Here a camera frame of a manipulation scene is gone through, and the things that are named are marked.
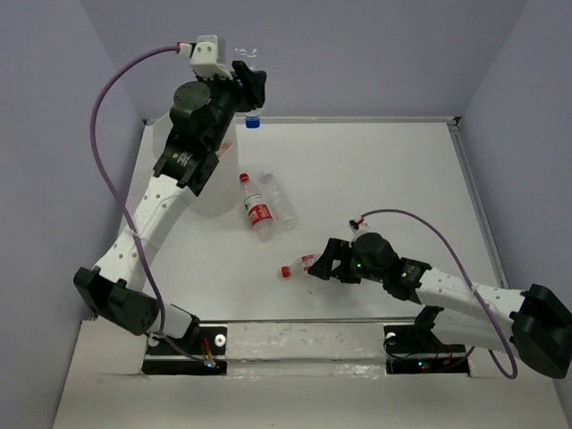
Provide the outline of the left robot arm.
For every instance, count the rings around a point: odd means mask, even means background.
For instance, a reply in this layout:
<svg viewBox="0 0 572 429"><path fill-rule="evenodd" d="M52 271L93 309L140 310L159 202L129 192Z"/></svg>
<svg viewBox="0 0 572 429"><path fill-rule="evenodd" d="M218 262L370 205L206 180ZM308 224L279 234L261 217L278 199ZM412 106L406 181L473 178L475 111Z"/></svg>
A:
<svg viewBox="0 0 572 429"><path fill-rule="evenodd" d="M180 353L196 347L198 318L143 289L172 227L215 172L234 115L265 103L266 72L242 61L232 68L227 79L197 77L176 89L172 127L138 207L109 250L73 278L96 315L134 335L165 338Z"/></svg>

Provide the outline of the blue label water bottle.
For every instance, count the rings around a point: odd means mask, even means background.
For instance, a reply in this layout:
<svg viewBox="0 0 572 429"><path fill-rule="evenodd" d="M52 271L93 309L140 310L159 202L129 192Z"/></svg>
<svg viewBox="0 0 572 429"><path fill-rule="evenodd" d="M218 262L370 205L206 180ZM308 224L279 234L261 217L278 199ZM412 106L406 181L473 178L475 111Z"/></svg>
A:
<svg viewBox="0 0 572 429"><path fill-rule="evenodd" d="M255 45L243 45L236 46L233 50L234 61L244 62L251 71L263 71L265 65L265 58L258 46ZM257 129L261 125L261 113L263 108L255 109L247 114L245 114L245 126L248 129Z"/></svg>

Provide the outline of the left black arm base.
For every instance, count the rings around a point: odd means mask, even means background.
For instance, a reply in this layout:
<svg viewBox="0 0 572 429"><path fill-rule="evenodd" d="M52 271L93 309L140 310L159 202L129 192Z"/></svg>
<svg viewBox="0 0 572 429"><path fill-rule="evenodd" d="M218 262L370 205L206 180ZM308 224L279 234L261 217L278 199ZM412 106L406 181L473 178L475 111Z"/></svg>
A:
<svg viewBox="0 0 572 429"><path fill-rule="evenodd" d="M147 340L141 371L146 375L226 375L228 325L202 323L191 339Z"/></svg>

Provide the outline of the orange tea bottle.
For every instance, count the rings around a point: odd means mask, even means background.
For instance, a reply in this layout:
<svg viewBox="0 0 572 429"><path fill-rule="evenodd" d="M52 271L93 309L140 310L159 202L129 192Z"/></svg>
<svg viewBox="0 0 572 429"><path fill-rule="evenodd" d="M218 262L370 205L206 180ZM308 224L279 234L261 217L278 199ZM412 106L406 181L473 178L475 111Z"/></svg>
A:
<svg viewBox="0 0 572 429"><path fill-rule="evenodd" d="M220 146L219 150L216 152L218 157L223 156L230 148L232 147L232 143L223 142Z"/></svg>

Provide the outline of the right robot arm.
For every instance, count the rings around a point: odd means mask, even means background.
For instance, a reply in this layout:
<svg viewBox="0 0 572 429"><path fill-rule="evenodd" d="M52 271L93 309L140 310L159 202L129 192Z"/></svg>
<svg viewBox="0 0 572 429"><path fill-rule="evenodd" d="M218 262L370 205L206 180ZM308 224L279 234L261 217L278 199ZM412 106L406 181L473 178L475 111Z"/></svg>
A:
<svg viewBox="0 0 572 429"><path fill-rule="evenodd" d="M510 351L537 373L563 379L571 363L571 313L547 287L508 290L465 281L400 257L377 232L329 239L308 274L342 283L378 282L393 298L422 306L411 329L422 350L440 343Z"/></svg>

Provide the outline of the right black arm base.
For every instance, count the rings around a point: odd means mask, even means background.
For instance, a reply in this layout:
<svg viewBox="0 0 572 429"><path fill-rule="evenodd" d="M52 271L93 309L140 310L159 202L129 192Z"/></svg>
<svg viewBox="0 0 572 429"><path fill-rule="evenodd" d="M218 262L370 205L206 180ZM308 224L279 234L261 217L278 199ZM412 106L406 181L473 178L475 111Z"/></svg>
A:
<svg viewBox="0 0 572 429"><path fill-rule="evenodd" d="M383 334L389 375L470 375L464 345L442 343L432 332L413 324L386 325Z"/></svg>

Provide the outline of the crushed red cap cola bottle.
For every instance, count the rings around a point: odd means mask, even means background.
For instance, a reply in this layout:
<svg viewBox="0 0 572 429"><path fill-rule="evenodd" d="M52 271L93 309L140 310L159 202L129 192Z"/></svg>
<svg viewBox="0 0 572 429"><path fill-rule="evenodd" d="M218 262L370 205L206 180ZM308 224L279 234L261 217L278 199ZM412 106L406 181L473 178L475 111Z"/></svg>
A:
<svg viewBox="0 0 572 429"><path fill-rule="evenodd" d="M319 258L317 254L306 254L297 258L292 264L280 268L279 275L282 279L291 279L304 276Z"/></svg>

